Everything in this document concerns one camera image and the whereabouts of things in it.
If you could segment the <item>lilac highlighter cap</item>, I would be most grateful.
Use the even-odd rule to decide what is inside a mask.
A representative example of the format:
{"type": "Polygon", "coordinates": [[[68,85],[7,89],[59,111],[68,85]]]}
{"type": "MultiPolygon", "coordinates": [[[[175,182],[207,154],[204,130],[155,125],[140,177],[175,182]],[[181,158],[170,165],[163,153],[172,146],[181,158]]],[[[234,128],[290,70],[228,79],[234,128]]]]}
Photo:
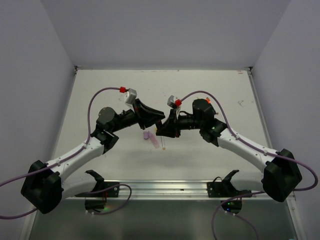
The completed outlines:
{"type": "Polygon", "coordinates": [[[150,136],[150,135],[149,135],[149,132],[148,132],[148,131],[144,131],[144,132],[143,132],[143,139],[144,139],[144,140],[148,140],[148,139],[149,139],[149,136],[150,136]]]}

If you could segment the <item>lilac highlighter body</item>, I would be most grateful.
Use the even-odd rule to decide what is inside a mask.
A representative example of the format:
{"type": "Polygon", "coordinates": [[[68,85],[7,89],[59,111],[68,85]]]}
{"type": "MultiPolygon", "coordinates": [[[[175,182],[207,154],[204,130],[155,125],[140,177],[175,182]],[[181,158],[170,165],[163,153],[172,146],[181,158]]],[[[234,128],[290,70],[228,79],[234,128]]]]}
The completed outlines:
{"type": "Polygon", "coordinates": [[[148,132],[148,138],[150,139],[150,141],[155,149],[158,149],[160,147],[160,144],[159,144],[156,136],[150,131],[148,132]]]}

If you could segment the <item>white yellow marker pen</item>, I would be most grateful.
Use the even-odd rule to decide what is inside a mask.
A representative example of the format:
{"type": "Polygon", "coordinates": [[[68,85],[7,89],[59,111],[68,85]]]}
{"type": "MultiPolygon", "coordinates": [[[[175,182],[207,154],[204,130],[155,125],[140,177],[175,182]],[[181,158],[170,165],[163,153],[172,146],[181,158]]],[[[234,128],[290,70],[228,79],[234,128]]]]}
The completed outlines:
{"type": "Polygon", "coordinates": [[[161,139],[162,150],[166,150],[166,144],[165,144],[165,139],[164,139],[164,137],[161,136],[160,139],[161,139]]]}

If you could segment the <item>black pink highlighter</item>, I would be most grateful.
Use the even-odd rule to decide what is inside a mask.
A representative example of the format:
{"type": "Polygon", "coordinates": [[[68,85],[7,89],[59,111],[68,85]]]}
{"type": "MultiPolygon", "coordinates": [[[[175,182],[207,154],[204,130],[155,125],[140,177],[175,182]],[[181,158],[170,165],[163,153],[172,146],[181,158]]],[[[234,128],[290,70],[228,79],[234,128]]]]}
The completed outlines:
{"type": "Polygon", "coordinates": [[[162,124],[162,121],[159,120],[155,125],[156,125],[156,128],[157,128],[157,129],[160,129],[163,124],[162,124]]]}

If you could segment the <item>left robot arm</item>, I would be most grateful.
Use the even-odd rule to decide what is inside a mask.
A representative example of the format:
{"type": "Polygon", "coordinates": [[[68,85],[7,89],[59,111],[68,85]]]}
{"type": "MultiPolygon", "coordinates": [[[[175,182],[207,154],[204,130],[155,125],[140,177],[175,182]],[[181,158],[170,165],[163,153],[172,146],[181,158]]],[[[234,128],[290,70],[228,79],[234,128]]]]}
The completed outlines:
{"type": "Polygon", "coordinates": [[[92,196],[103,193],[103,179],[95,171],[86,171],[79,184],[67,183],[67,179],[89,161],[111,150],[119,137],[114,133],[138,124],[144,130],[165,118],[162,111],[134,100],[132,108],[116,113],[104,107],[98,113],[94,131],[78,147],[48,162],[35,161],[28,170],[21,194],[41,213],[55,209],[61,200],[89,192],[92,196]]]}

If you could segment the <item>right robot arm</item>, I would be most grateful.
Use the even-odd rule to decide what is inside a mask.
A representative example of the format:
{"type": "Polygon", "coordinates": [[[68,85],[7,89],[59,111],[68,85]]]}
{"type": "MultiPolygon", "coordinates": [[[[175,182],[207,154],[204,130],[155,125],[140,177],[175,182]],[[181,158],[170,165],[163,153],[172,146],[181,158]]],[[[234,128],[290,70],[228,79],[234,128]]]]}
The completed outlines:
{"type": "Polygon", "coordinates": [[[156,135],[178,138],[182,130],[199,130],[208,143],[233,152],[258,169],[232,170],[220,183],[208,182],[210,197],[234,197],[250,192],[264,192],[277,202],[284,202],[301,182],[302,175],[293,154],[255,143],[218,120],[214,107],[206,99],[192,102],[192,113],[172,108],[165,122],[156,124],[156,135]]]}

